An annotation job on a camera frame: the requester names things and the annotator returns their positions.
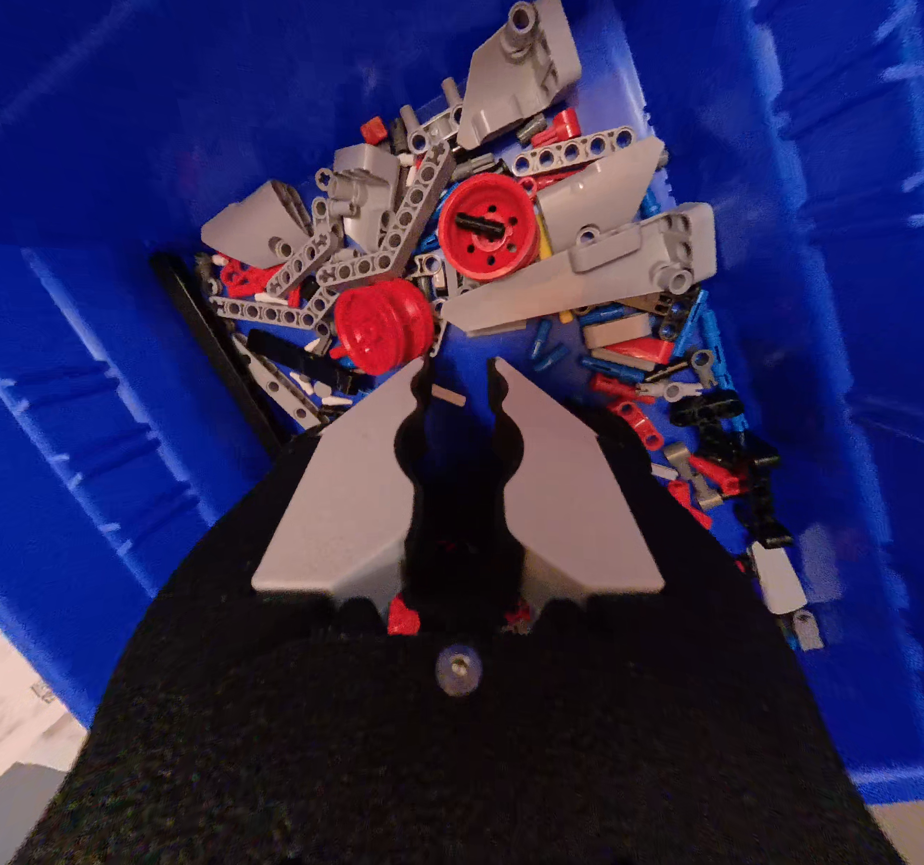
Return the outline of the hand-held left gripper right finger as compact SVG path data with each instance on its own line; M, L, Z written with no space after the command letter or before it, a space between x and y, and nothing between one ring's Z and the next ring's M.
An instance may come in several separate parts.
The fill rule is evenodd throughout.
M514 366L488 365L494 441L511 457L505 527L523 550L520 596L537 617L548 603L664 590L598 434Z

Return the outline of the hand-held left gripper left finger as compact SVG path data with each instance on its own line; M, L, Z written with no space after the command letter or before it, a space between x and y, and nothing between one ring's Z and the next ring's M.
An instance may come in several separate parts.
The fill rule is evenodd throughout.
M252 578L262 596L369 600L381 615L401 590L414 483L400 465L405 423L428 364L416 358L319 435Z

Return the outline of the blue plastic storage bin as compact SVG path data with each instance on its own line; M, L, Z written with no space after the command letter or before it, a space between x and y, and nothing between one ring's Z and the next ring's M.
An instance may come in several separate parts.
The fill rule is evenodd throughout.
M86 727L266 472L149 258L440 83L517 0L2 0L2 629ZM922 0L562 0L585 129L649 120L864 799L922 799Z

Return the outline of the long grey toy beam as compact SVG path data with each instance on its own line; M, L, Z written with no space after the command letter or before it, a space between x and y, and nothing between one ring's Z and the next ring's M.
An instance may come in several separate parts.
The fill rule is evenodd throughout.
M230 339L249 376L302 430L320 430L327 424L300 386L273 363L248 349L245 336L233 332Z

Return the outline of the black flat toy piece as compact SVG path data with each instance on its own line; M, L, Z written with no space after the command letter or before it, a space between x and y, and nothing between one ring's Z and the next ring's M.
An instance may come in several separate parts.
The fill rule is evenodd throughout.
M313 382L320 381L327 384L349 396L374 387L374 379L370 376L357 374L335 361L306 351L262 329L249 330L246 336L246 346L253 354L303 374Z

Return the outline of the red spoked toy wheel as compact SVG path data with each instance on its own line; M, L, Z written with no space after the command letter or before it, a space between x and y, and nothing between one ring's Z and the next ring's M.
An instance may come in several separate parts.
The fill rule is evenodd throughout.
M334 324L347 356L373 376L427 355L435 337L431 304L404 279L344 291L334 305Z

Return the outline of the light grey toy wedge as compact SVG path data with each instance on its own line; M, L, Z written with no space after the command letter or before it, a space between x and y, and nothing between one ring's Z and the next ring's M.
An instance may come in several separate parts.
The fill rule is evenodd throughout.
M807 596L786 549L754 542L749 552L762 600L771 614L791 616L807 606Z

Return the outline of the long grey toy wing panel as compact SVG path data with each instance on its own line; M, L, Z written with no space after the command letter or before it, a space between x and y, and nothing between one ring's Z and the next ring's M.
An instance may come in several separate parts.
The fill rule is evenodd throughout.
M630 296L680 296L717 271L714 212L687 202L590 236L496 282L445 301L446 323L468 334Z

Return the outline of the short grey toy beam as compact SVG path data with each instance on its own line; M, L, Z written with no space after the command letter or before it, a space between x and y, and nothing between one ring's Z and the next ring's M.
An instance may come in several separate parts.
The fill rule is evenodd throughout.
M343 219L326 218L315 225L312 235L293 224L283 232L281 240L291 252L285 257L282 268L266 284L265 292L271 297L284 297L344 246Z

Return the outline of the red toy wheel black axle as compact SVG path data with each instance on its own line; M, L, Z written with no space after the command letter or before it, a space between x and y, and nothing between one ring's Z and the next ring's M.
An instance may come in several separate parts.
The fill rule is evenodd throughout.
M488 283L537 258L539 224L533 202L513 178L484 173L459 183L446 199L437 240L456 271Z

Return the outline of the grey rounded toy panel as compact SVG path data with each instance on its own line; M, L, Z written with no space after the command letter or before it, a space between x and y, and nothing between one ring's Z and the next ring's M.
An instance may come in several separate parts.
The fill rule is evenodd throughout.
M202 243L226 258L269 269L288 260L313 236L308 210L297 190L276 179L202 225Z

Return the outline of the dark grey angled toy beam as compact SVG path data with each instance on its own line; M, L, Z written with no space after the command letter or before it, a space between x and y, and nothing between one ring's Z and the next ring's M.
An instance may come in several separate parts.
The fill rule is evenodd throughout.
M455 168L453 147L446 141L433 145L424 155L403 201L388 217L376 249L359 258L321 267L316 274L319 288L341 292L401 278Z

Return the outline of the grey toy panel with connectors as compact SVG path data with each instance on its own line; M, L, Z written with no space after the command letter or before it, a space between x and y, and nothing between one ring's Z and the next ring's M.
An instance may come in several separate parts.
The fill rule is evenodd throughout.
M400 171L398 157L359 143L337 150L333 166L316 173L329 216L341 221L346 236L366 253L377 249L382 227L397 207Z

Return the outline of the white printed paper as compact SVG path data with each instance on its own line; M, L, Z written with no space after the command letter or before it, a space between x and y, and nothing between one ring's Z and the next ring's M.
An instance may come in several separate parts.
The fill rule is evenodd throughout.
M34 764L72 769L87 729L13 644L1 636L1 772Z

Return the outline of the grey straight toy beam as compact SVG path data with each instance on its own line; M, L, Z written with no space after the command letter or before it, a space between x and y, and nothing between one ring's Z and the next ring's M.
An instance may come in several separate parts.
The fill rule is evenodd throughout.
M514 157L511 171L515 178L558 173L616 153L630 146L636 139L636 132L632 128L618 127L533 147Z

